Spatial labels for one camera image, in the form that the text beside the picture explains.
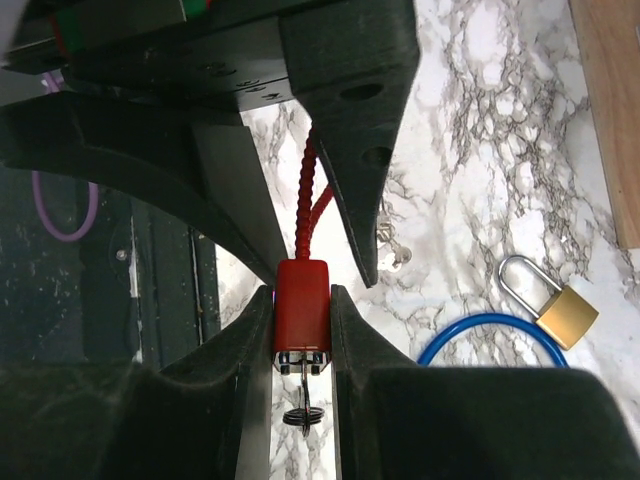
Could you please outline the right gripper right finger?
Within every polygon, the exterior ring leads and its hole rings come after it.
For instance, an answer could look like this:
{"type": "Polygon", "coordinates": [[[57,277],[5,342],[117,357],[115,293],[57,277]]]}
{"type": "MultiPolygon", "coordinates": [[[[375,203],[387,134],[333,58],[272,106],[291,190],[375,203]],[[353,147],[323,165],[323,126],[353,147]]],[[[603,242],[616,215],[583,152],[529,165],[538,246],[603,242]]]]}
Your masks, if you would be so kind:
{"type": "Polygon", "coordinates": [[[614,398],[570,368],[422,367],[331,289],[341,479],[635,479],[614,398]]]}

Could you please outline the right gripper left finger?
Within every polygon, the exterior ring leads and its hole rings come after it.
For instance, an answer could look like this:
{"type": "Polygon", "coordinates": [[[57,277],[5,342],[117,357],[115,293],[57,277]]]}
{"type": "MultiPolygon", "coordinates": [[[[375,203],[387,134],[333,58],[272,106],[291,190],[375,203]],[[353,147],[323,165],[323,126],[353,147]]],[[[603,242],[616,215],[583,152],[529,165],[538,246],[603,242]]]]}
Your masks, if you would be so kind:
{"type": "Polygon", "coordinates": [[[265,479],[272,292],[161,371],[137,362],[1,369],[5,479],[265,479]]]}

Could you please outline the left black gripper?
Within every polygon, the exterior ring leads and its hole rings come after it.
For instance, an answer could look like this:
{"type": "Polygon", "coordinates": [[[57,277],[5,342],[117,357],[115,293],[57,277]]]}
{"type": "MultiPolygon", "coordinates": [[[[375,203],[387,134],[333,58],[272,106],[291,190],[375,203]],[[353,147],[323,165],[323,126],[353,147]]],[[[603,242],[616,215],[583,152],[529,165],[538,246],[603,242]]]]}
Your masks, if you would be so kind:
{"type": "MultiPolygon", "coordinates": [[[[297,1],[30,1],[4,69],[76,89],[247,111],[291,99],[279,21],[297,1]]],[[[266,283],[287,256],[238,114],[61,92],[1,109],[1,163],[113,188],[176,217],[266,283]]]]}

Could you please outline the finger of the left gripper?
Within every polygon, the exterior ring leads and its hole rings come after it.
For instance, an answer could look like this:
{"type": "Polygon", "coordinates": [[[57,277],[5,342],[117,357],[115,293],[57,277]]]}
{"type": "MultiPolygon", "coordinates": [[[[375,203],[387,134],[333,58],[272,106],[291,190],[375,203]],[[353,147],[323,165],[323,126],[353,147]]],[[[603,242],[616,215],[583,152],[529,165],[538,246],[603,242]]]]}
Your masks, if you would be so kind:
{"type": "Polygon", "coordinates": [[[420,61],[411,1],[321,1],[279,21],[289,83],[366,287],[379,205],[420,61]]]}

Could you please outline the blue cable lock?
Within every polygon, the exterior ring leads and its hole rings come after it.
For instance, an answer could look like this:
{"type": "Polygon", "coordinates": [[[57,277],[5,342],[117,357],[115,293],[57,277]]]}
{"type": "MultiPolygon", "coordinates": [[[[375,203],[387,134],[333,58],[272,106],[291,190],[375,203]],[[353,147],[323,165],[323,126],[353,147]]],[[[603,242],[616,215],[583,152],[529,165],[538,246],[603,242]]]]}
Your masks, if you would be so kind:
{"type": "Polygon", "coordinates": [[[516,366],[526,366],[527,359],[534,360],[535,353],[542,351],[548,365],[570,367],[560,346],[535,323],[495,312],[469,315],[446,326],[426,343],[416,363],[431,365],[436,359],[443,358],[441,351],[455,356],[462,340],[468,340],[470,348],[475,348],[474,351],[463,348],[462,357],[470,354],[463,363],[472,357],[478,358],[479,353],[496,361],[511,359],[516,361],[516,366]]]}

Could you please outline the silver key bunch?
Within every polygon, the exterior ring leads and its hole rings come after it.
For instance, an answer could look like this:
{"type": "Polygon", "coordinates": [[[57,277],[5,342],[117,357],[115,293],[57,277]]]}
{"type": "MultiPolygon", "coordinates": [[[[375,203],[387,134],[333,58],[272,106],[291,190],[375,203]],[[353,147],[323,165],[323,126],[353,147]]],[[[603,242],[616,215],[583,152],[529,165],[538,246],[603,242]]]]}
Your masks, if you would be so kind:
{"type": "Polygon", "coordinates": [[[327,355],[321,351],[284,351],[277,357],[282,376],[300,375],[299,405],[283,414],[283,423],[300,429],[307,438],[311,427],[319,424],[324,417],[324,409],[311,405],[309,376],[318,376],[327,366],[327,355]]]}

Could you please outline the red cable lock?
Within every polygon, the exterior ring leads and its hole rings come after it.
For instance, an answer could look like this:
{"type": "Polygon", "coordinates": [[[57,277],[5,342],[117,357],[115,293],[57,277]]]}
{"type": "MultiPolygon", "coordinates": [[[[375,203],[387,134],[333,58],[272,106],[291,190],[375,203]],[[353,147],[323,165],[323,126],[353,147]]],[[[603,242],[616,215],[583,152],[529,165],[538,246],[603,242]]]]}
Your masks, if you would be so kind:
{"type": "Polygon", "coordinates": [[[273,297],[273,363],[282,376],[317,375],[331,352],[329,267],[311,255],[313,231],[331,199],[322,194],[313,201],[318,158],[314,134],[310,129],[301,160],[294,257],[279,263],[273,297]]]}

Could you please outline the brass padlock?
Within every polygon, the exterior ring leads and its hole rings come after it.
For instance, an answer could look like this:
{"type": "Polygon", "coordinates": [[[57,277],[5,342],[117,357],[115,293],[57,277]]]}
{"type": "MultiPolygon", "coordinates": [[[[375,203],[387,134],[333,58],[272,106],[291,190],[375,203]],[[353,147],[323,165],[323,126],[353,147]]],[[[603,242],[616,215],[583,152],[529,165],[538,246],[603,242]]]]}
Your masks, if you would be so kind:
{"type": "Polygon", "coordinates": [[[564,351],[571,350],[590,330],[599,312],[572,287],[560,285],[528,257],[511,255],[497,269],[498,284],[524,310],[535,318],[535,324],[548,334],[564,351]],[[539,279],[550,286],[553,294],[540,311],[529,305],[507,283],[505,274],[513,262],[524,264],[539,279]]]}

